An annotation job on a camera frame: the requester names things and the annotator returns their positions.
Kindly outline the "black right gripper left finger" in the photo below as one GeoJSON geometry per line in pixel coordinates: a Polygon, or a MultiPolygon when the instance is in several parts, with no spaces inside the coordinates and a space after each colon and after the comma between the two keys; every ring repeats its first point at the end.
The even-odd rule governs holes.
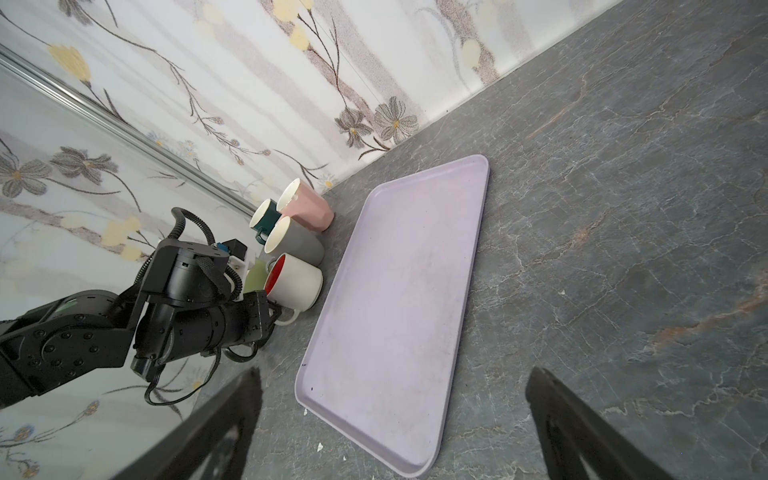
{"type": "Polygon", "coordinates": [[[262,407],[260,372],[239,374],[117,479],[240,479],[262,407]]]}

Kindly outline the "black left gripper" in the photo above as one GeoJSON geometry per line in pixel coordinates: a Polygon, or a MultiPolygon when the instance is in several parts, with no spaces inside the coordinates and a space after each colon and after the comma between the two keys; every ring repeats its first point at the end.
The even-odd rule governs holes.
{"type": "Polygon", "coordinates": [[[137,282],[131,312],[134,373],[154,381],[175,360],[266,344],[275,327],[276,305],[263,290],[244,293],[228,260],[228,253],[215,245],[160,242],[137,282]]]}

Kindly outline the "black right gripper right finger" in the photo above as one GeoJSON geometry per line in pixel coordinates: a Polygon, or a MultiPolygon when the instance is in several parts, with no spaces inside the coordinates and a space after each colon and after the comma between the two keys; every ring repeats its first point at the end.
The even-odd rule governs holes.
{"type": "Polygon", "coordinates": [[[532,369],[525,390],[551,479],[669,479],[550,371],[532,369]]]}

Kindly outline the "light green mug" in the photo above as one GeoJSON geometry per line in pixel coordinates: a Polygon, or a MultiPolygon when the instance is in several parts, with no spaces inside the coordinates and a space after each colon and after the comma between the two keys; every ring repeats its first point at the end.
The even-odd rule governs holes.
{"type": "Polygon", "coordinates": [[[267,264],[261,259],[255,259],[247,275],[244,277],[243,293],[263,291],[268,276],[267,264]]]}

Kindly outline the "cream white mug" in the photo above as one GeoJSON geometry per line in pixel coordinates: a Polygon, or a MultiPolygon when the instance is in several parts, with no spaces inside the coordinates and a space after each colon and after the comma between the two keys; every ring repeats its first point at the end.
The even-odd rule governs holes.
{"type": "Polygon", "coordinates": [[[319,268],[290,254],[280,255],[265,284],[268,300],[281,307],[274,324],[287,326],[295,322],[316,303],[323,282],[319,268]]]}

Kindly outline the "grey mug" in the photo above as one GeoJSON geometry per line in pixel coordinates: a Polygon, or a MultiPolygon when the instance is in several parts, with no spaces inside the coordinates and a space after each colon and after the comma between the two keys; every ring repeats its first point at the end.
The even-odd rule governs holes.
{"type": "Polygon", "coordinates": [[[273,258],[288,254],[319,266],[325,256],[325,249],[314,233],[293,218],[283,216],[269,234],[264,253],[273,258]]]}

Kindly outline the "dark teal mug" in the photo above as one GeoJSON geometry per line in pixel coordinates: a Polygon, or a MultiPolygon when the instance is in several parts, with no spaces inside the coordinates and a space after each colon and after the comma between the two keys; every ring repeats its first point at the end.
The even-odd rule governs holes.
{"type": "Polygon", "coordinates": [[[280,218],[281,213],[278,211],[277,203],[274,200],[266,199],[259,205],[249,222],[249,228],[255,232],[255,238],[259,244],[266,244],[280,218]]]}

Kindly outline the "pink mug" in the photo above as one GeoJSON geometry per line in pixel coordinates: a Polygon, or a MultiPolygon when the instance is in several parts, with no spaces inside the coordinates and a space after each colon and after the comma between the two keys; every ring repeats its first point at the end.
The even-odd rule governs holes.
{"type": "Polygon", "coordinates": [[[327,230],[334,220],[328,202],[300,178],[285,188],[277,201],[277,211],[317,233],[327,230]]]}

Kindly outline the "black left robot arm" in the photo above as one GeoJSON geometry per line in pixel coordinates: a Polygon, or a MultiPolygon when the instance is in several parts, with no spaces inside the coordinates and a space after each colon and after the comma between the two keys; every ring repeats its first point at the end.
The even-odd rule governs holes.
{"type": "Polygon", "coordinates": [[[264,346],[281,309],[244,292],[217,245],[167,238],[121,294],[82,291],[1,324],[1,405],[41,396],[96,369],[125,363],[151,386],[165,366],[233,346],[264,346]]]}

